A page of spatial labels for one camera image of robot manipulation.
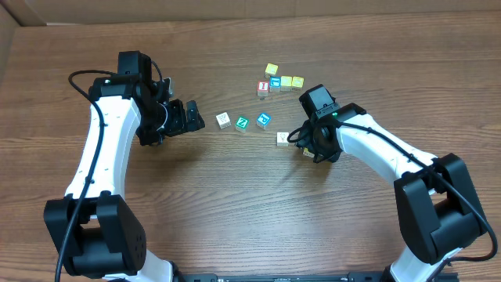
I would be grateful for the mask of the yellow K letter block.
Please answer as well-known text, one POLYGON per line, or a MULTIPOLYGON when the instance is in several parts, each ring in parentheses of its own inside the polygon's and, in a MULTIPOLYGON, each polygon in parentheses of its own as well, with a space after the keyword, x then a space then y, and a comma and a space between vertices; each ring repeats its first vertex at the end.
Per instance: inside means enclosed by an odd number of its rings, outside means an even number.
POLYGON ((303 149, 303 155, 313 158, 315 155, 310 152, 306 147, 303 149))

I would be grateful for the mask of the white ice cream block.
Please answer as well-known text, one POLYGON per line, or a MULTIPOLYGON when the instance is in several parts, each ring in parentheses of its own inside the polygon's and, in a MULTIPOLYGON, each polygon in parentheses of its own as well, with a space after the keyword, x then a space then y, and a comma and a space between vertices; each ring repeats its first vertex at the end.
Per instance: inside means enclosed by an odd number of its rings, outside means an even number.
POLYGON ((288 132, 277 132, 276 133, 276 145, 277 146, 288 146, 289 142, 287 140, 289 136, 288 132))

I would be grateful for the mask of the blue P letter block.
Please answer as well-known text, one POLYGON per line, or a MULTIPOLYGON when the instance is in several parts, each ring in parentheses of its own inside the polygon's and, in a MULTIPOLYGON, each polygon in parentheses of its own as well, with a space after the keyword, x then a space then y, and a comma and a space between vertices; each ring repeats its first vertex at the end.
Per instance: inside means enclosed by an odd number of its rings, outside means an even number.
POLYGON ((259 114, 259 116, 256 120, 256 124, 259 128, 266 130, 267 127, 269 126, 270 121, 271 121, 271 117, 268 114, 261 113, 261 114, 259 114))

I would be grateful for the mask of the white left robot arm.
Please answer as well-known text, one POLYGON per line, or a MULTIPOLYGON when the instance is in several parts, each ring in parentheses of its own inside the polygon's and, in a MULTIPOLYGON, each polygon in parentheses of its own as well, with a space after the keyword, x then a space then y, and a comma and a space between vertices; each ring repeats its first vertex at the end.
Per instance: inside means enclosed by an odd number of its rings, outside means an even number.
POLYGON ((170 80, 141 72, 96 70, 81 94, 91 121, 80 164, 61 199, 47 201, 43 219, 61 273, 108 281, 182 281, 178 267, 148 250, 146 232, 126 204, 124 180, 134 137, 143 146, 204 127, 195 101, 170 98, 170 80))

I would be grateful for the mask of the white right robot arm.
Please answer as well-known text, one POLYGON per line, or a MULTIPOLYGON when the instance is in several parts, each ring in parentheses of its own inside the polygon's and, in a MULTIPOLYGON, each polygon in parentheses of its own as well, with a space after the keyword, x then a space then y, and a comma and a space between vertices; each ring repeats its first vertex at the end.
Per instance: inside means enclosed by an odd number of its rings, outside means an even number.
POLYGON ((455 154, 436 157, 410 146, 354 103, 302 106, 308 119, 290 142, 311 152, 316 163, 350 154, 395 190, 406 247, 383 280, 435 281, 445 266, 466 260, 460 251, 493 233, 467 167, 455 154))

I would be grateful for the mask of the white W letter block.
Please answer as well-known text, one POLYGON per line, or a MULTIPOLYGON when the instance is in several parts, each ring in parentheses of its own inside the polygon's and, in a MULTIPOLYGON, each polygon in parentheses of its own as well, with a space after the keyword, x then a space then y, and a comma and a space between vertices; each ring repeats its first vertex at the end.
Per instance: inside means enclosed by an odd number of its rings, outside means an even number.
POLYGON ((227 112, 223 112, 215 116, 220 129, 228 128, 231 125, 231 120, 227 112))

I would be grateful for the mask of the green Z letter block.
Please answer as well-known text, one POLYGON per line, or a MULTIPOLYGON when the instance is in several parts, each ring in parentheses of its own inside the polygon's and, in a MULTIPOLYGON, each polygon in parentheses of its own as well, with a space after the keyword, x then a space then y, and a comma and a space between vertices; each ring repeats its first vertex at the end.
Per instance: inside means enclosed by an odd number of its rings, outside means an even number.
POLYGON ((237 131, 245 133, 247 131, 247 127, 249 125, 249 120, 245 117, 238 117, 235 123, 235 128, 237 131))

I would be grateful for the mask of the yellow block right row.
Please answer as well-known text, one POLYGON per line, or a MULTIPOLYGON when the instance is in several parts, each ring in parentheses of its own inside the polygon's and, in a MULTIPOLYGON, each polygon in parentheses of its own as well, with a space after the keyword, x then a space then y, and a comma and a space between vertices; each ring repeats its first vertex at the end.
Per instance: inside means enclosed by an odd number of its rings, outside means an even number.
POLYGON ((300 92, 303 89, 305 79, 303 77, 293 76, 291 82, 291 90, 300 92))

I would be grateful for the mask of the yellow block row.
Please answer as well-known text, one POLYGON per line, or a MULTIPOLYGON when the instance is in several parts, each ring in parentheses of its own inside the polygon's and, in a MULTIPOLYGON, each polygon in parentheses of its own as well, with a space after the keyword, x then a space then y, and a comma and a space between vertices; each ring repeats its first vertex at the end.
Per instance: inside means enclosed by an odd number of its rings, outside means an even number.
POLYGON ((293 76, 291 82, 291 90, 300 92, 303 89, 305 79, 303 77, 293 76))
POLYGON ((282 76, 280 78, 280 91, 281 92, 290 92, 292 88, 292 80, 291 76, 282 76))

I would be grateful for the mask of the yellow block middle row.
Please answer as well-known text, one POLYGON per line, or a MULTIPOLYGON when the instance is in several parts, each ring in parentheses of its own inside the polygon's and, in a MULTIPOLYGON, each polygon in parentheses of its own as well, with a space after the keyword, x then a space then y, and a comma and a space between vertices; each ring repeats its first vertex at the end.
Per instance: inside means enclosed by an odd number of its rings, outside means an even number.
POLYGON ((290 92, 292 88, 292 80, 291 76, 282 76, 280 78, 280 91, 281 92, 290 92))

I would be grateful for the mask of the blue picture block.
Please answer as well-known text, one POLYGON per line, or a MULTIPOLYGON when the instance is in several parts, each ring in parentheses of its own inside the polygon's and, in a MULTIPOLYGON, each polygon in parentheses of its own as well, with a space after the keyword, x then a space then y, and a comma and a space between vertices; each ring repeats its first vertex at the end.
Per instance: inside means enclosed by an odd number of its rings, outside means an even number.
POLYGON ((281 77, 271 76, 269 78, 269 91, 270 92, 280 92, 281 91, 281 77))

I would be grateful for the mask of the red I letter block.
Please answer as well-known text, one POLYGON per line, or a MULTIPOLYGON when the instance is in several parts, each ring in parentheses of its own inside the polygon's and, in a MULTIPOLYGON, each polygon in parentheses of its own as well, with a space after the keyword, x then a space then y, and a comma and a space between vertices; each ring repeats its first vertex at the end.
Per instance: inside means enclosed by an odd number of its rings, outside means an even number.
POLYGON ((268 96, 269 95, 269 82, 259 81, 257 86, 257 96, 268 96))

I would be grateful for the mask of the yellow block at top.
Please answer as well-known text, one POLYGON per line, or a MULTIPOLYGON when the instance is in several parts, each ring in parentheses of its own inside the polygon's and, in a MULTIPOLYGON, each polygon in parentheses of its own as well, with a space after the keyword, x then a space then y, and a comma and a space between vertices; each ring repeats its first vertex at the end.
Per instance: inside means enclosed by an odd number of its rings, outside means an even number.
POLYGON ((265 77, 270 78, 271 76, 276 76, 278 68, 279 68, 278 65, 275 65, 273 63, 268 63, 265 68, 265 77))

